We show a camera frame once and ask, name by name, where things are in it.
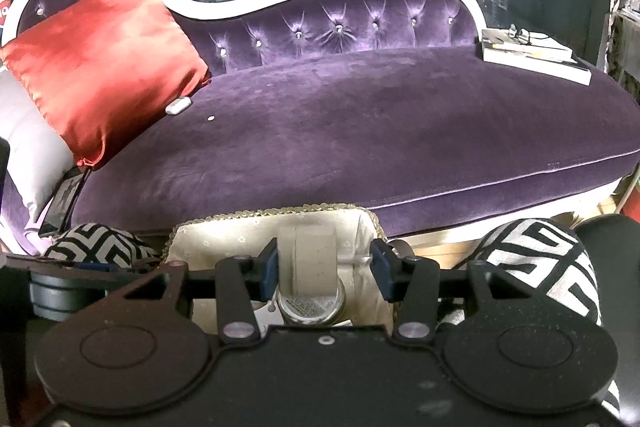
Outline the round silver tin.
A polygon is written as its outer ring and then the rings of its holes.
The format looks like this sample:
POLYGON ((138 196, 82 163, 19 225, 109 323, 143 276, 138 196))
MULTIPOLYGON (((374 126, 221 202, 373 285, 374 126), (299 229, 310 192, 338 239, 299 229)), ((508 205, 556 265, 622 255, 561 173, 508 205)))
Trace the round silver tin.
POLYGON ((277 292, 277 305, 286 323, 303 326, 332 324, 343 311, 345 296, 339 289, 333 296, 303 297, 277 292))

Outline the beige lined wicker basket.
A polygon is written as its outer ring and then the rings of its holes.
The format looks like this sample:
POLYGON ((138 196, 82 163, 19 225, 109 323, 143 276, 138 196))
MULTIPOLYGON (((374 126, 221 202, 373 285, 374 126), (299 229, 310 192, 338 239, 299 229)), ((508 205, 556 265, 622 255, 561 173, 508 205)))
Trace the beige lined wicker basket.
POLYGON ((209 270, 222 259, 258 255, 273 237, 279 283, 270 300, 276 301, 278 291, 321 297, 341 289, 341 315, 321 326, 393 327, 393 306, 381 296, 370 270, 370 244, 387 236, 378 217, 361 207, 303 205, 184 222, 169 236, 164 259, 186 262, 192 271, 209 270))

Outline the white angled plug adapter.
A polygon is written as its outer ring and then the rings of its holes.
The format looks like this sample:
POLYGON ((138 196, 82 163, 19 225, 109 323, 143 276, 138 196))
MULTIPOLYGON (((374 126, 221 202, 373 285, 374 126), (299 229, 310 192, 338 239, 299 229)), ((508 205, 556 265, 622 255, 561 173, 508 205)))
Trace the white angled plug adapter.
POLYGON ((277 303, 269 300, 266 303, 252 302, 254 317, 262 337, 267 335, 271 326, 281 326, 284 324, 284 318, 277 303))

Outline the black framed tablet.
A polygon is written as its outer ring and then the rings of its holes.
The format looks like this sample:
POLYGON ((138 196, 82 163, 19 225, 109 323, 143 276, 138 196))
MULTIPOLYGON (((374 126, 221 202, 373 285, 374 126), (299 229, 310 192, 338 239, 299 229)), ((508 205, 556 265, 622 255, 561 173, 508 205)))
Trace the black framed tablet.
POLYGON ((90 168, 78 167, 65 173, 41 221, 38 231, 40 237, 60 236, 70 228, 77 199, 90 173, 90 168))

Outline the black white patterned pillow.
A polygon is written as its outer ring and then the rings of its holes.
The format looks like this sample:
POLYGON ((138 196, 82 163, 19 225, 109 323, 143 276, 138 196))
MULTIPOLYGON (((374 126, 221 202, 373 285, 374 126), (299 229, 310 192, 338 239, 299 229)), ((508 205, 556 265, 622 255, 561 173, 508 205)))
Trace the black white patterned pillow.
POLYGON ((577 234, 548 219, 489 232, 438 307, 442 359, 468 395, 518 416, 600 403, 620 413, 618 355, 596 271, 577 234))

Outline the white earbuds case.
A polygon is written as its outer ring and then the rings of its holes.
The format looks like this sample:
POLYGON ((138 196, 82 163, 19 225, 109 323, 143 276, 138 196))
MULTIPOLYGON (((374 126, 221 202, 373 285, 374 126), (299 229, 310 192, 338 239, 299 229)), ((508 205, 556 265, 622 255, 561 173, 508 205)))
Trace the white earbuds case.
POLYGON ((178 116, 192 105, 190 96, 179 96, 165 107, 165 113, 169 116, 178 116))

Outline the grey cushion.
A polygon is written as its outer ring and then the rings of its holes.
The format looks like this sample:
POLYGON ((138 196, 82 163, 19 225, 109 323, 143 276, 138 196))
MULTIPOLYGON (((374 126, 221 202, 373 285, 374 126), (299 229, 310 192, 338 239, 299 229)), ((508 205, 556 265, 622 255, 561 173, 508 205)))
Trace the grey cushion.
POLYGON ((29 218, 37 221, 75 166, 73 153, 44 120, 27 90, 1 67, 1 138, 10 146, 8 171, 29 218))

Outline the purple tufted velvet sofa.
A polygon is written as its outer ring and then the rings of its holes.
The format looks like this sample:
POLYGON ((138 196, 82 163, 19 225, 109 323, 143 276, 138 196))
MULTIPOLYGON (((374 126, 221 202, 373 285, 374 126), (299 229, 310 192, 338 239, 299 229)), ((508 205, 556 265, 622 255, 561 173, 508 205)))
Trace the purple tufted velvet sofa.
MULTIPOLYGON (((9 34, 78 1, 15 0, 9 34)), ((638 164, 636 101, 485 62, 475 0, 163 2, 212 79, 90 173, 75 225, 344 202, 407 236, 574 211, 638 164)))

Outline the red satin cushion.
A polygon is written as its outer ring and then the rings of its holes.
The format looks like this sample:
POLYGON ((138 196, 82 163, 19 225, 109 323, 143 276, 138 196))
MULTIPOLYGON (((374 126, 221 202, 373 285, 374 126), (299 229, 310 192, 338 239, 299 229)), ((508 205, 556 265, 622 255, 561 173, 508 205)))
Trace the red satin cushion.
POLYGON ((21 32, 1 58, 76 164, 93 169, 210 78, 160 0, 80 0, 21 32))

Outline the black eyeglasses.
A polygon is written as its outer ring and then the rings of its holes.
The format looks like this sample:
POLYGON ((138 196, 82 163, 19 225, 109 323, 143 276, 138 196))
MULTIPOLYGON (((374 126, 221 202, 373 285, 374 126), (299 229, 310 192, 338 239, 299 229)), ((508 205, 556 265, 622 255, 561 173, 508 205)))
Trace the black eyeglasses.
POLYGON ((532 46, 535 42, 538 44, 539 41, 549 38, 543 32, 530 31, 515 24, 511 24, 506 32, 512 40, 517 41, 519 44, 524 44, 524 46, 532 46))

